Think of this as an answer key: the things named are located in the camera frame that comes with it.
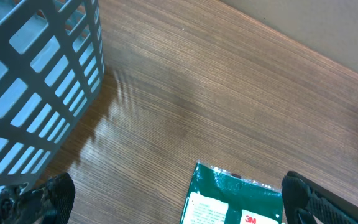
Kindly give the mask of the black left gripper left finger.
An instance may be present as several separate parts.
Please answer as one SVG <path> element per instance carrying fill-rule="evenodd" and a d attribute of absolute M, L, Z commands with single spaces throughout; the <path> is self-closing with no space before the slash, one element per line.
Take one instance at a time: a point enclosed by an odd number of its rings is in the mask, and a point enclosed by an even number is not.
<path fill-rule="evenodd" d="M 1 190 L 0 224 L 68 223 L 75 201 L 75 185 L 68 173 L 23 192 L 26 187 L 26 184 L 15 184 Z"/>

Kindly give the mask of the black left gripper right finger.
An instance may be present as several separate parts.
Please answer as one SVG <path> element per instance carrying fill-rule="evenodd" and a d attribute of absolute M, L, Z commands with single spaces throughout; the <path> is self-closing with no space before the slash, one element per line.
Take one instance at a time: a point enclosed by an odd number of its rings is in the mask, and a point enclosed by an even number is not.
<path fill-rule="evenodd" d="M 295 171 L 282 180 L 288 224 L 358 223 L 358 207 Z"/>

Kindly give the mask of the green gloves package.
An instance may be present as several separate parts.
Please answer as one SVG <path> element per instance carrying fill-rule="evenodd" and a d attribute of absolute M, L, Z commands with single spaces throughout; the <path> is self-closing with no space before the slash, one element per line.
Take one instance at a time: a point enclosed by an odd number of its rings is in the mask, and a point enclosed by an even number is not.
<path fill-rule="evenodd" d="M 180 223 L 279 224 L 281 190 L 198 161 L 186 193 Z"/>

